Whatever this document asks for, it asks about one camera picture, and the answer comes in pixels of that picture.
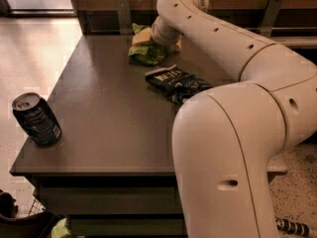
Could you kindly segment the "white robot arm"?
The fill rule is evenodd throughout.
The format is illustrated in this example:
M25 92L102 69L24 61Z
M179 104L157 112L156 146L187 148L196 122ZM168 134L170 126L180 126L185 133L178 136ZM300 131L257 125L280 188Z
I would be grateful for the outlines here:
M279 238L268 162L317 131L317 67L286 46L207 14L209 0L158 0L166 47L187 37L233 83L179 109L172 155L188 238Z

